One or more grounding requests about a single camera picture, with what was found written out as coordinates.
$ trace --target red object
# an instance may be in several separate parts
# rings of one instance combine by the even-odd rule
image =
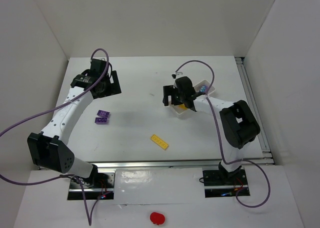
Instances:
[[[163,223],[165,223],[166,221],[166,218],[164,215],[160,214],[160,213],[157,213],[157,212],[152,212],[151,215],[150,215],[150,221],[153,223],[153,224],[156,224],[156,225],[162,225]]]

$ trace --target white wall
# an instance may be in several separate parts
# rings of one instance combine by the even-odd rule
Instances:
[[[244,56],[274,0],[36,0],[67,56]]]
[[[320,0],[276,0],[246,58],[262,122],[306,228],[319,227]]]
[[[33,0],[0,0],[0,130],[52,108],[67,59]],[[27,146],[49,116],[0,138],[0,172],[26,182],[34,168]],[[1,227],[13,227],[25,188],[0,181]]]

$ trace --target purple lego brick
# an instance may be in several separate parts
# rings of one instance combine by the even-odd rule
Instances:
[[[96,117],[94,123],[107,124],[107,118],[106,117]]]
[[[109,112],[102,111],[102,110],[99,110],[98,113],[97,113],[97,115],[98,115],[99,117],[108,117],[109,114],[110,114]]]

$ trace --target white plastic container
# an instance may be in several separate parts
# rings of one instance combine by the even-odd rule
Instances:
[[[206,86],[207,88],[209,87],[210,83],[207,81],[207,80],[203,80],[201,82],[199,82],[198,84],[196,84],[194,86],[195,88],[195,91],[196,92],[199,92],[200,89],[203,87],[203,86]],[[208,96],[211,96],[214,92],[215,92],[215,88],[212,86],[209,90],[209,93],[208,93]],[[169,102],[169,107],[171,109],[171,111],[179,118],[183,119],[183,118],[186,118],[188,116],[190,116],[193,111],[190,110],[190,109],[186,109],[186,108],[183,108],[184,106],[182,105],[178,105],[178,106],[174,106],[171,104],[171,101]]]

